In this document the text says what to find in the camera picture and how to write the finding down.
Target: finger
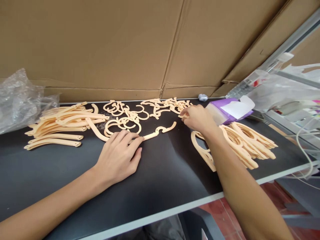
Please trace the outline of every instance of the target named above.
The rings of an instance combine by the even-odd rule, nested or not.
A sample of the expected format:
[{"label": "finger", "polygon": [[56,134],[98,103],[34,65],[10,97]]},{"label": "finger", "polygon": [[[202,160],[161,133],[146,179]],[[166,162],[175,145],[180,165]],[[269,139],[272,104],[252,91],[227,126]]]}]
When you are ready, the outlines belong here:
[{"label": "finger", "polygon": [[141,151],[142,151],[142,148],[138,148],[136,150],[134,157],[132,158],[132,160],[130,162],[130,168],[131,168],[132,173],[135,173],[137,170],[137,167],[138,167],[140,159],[141,159]]},{"label": "finger", "polygon": [[113,133],[106,143],[112,143],[118,135],[119,135],[119,132]]},{"label": "finger", "polygon": [[121,144],[124,145],[128,145],[129,142],[133,139],[133,138],[138,138],[139,135],[137,133],[128,133],[121,141]]},{"label": "finger", "polygon": [[109,138],[108,141],[106,141],[106,143],[103,145],[102,150],[104,149],[108,149],[108,147],[110,146],[110,144],[114,141],[114,139],[118,136],[119,132],[115,132],[112,134],[112,136]]},{"label": "finger", "polygon": [[119,144],[119,143],[122,141],[122,139],[123,139],[128,133],[130,133],[130,132],[127,131],[127,130],[122,130],[122,131],[118,134],[118,136],[113,140],[113,144]]},{"label": "finger", "polygon": [[183,116],[184,114],[188,113],[188,111],[189,111],[190,108],[191,108],[191,107],[184,108],[184,109],[181,111],[180,115]]},{"label": "finger", "polygon": [[182,121],[188,128],[190,128],[190,126],[189,126],[190,118],[183,118]]},{"label": "finger", "polygon": [[138,137],[128,146],[128,150],[133,153],[136,151],[136,149],[139,147],[139,145],[143,142],[144,137]]}]

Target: hand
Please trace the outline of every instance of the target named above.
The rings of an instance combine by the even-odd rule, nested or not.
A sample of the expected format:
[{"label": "hand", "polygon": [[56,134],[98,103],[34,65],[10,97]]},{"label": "hand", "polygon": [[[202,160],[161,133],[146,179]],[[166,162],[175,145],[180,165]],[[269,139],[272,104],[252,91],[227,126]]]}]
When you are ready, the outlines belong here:
[{"label": "hand", "polygon": [[204,137],[222,134],[221,129],[214,122],[210,112],[201,105],[193,105],[181,111],[180,115],[186,114],[189,118],[182,118],[182,121],[189,128],[200,132]]},{"label": "hand", "polygon": [[136,133],[122,130],[115,132],[104,144],[97,164],[90,169],[98,182],[100,192],[136,172],[142,150],[138,146],[143,140],[144,138]]}]

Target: wrist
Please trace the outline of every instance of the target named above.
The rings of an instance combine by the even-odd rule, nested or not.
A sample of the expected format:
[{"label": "wrist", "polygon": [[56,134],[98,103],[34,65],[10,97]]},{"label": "wrist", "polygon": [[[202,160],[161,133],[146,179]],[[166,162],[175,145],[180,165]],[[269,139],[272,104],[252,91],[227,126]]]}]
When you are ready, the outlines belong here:
[{"label": "wrist", "polygon": [[93,197],[99,195],[112,185],[111,182],[104,181],[103,179],[105,178],[101,178],[94,167],[90,168],[82,176],[89,185]]}]

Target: white tissue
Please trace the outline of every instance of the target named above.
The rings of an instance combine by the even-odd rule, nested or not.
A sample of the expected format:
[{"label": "white tissue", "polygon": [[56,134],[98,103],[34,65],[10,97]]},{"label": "white tissue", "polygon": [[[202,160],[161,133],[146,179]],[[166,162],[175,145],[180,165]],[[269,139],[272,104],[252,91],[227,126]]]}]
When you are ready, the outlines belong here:
[{"label": "white tissue", "polygon": [[247,96],[242,96],[239,100],[240,102],[232,101],[231,103],[221,107],[221,109],[229,113],[234,118],[240,119],[249,111],[251,111],[254,108],[255,104]]}]

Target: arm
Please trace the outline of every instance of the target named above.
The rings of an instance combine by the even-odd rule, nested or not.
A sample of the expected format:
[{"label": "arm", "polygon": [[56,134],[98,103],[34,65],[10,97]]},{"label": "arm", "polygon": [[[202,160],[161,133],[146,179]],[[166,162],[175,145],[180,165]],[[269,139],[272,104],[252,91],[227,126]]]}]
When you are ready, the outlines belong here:
[{"label": "arm", "polygon": [[[129,141],[136,138],[129,146]],[[41,201],[0,223],[0,239],[42,239],[86,201],[133,174],[143,141],[136,133],[114,133],[104,144],[97,164]]]},{"label": "arm", "polygon": [[205,138],[224,195],[248,239],[293,240],[293,237],[272,201],[243,167],[229,147],[221,129],[201,105],[185,108],[182,121]]}]

